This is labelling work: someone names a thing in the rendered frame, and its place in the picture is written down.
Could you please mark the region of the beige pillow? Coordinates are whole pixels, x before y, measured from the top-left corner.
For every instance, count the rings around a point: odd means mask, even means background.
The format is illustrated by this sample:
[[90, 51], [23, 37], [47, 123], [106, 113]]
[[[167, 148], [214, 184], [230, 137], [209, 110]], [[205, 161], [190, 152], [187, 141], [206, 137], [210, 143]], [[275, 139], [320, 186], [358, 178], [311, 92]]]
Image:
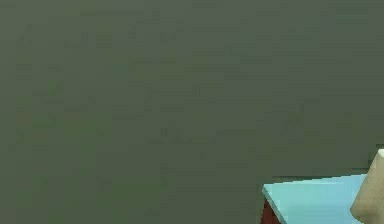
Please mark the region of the beige pillow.
[[379, 149], [351, 206], [362, 224], [384, 224], [384, 149]]

